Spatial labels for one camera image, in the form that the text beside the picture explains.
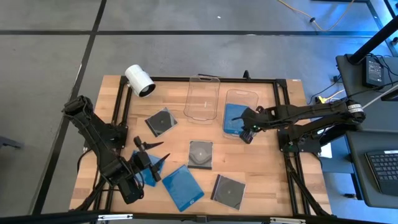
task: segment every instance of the wooden tabletop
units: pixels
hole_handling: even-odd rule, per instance
[[[106,75],[95,106],[95,113],[105,122],[110,123],[113,114],[120,76]],[[149,154],[167,158],[161,177],[171,174],[181,165],[188,162],[189,142],[204,140],[213,142],[212,170],[190,169],[205,196],[182,213],[212,215],[292,215],[289,188],[285,173],[282,153],[279,152],[276,130],[259,133],[251,144],[240,139],[223,136],[222,124],[226,92],[230,89],[249,90],[259,96],[258,105],[265,108],[275,106],[274,92],[271,84],[264,83],[221,83],[218,100],[217,117],[211,124],[195,124],[184,115],[188,82],[156,82],[156,89],[147,98],[133,96],[130,104],[127,125],[129,132],[126,147],[122,156],[130,157],[135,145],[133,137],[140,136],[148,143],[164,143],[148,151]],[[287,80],[290,103],[305,105],[302,82]],[[121,105],[119,121],[123,111]],[[144,122],[162,108],[167,107],[178,121],[178,125],[163,135],[155,138]],[[317,158],[312,154],[301,153],[305,184],[317,202],[327,212],[331,212],[323,180],[322,169]],[[81,161],[80,171],[73,191],[70,208],[76,208],[91,192],[96,171],[96,159],[93,152],[88,153]],[[246,184],[240,210],[210,200],[216,177],[221,174],[230,179]],[[299,189],[296,195],[299,211],[303,212]],[[132,204],[126,205],[119,192],[114,193],[111,211],[136,213],[180,213],[166,191],[162,182],[156,187],[145,186],[145,196]]]

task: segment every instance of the black desk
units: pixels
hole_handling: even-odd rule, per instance
[[[351,65],[345,56],[337,56],[337,66],[343,79],[346,94],[350,95],[369,88],[362,86],[362,65]],[[390,66],[391,71],[398,74],[398,58],[384,57]],[[387,70],[384,69],[386,83],[390,82]],[[398,76],[391,75],[392,81],[398,80]],[[388,90],[391,86],[384,87],[382,91]],[[362,106],[381,95],[375,91],[368,91],[351,97],[352,100],[359,102]],[[364,130],[371,131],[391,131],[398,133],[398,103],[392,101],[381,101],[378,99],[373,104],[364,109],[366,119],[361,124]]]
[[[398,208],[398,197],[380,193],[365,153],[374,150],[391,150],[398,145],[398,134],[366,132],[347,132],[348,146],[358,175],[366,205],[370,207]]]
[[[385,57],[384,59],[391,70],[398,73],[398,58]],[[336,61],[347,95],[367,89],[362,86],[361,65],[349,64],[344,56],[337,56]],[[386,80],[389,80],[387,72],[384,75]],[[395,75],[391,75],[391,78],[393,81],[398,80]],[[353,96],[352,99],[364,106],[381,94],[369,91]],[[386,102],[378,99],[365,108],[364,112],[366,119],[361,124],[363,131],[348,132],[346,135],[363,199],[366,205],[371,207],[398,208],[398,197],[384,195],[378,191],[365,159],[365,153],[368,151],[398,148],[398,102]]]

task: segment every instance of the metal bracket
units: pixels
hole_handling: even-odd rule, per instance
[[[299,220],[296,218],[274,218],[274,217],[271,217],[270,223],[305,224],[305,220]]]
[[[132,219],[132,214],[122,214],[122,215],[98,215],[98,221],[107,221],[107,220],[126,220]]]
[[[280,85],[282,88],[287,88],[286,79],[284,79],[284,78],[277,78],[277,79],[275,79],[275,82],[276,82],[278,85]]]

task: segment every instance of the keyboard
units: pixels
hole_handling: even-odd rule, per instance
[[[380,192],[398,196],[398,150],[367,152],[366,159]]]

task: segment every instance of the clear plastic container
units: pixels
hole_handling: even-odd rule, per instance
[[[220,80],[216,77],[197,75],[189,80],[184,114],[190,121],[211,123],[217,116]]]
[[[233,118],[240,117],[246,108],[255,110],[258,102],[255,92],[244,90],[228,90],[225,100],[223,131],[225,137],[239,137],[243,127],[243,120]]]

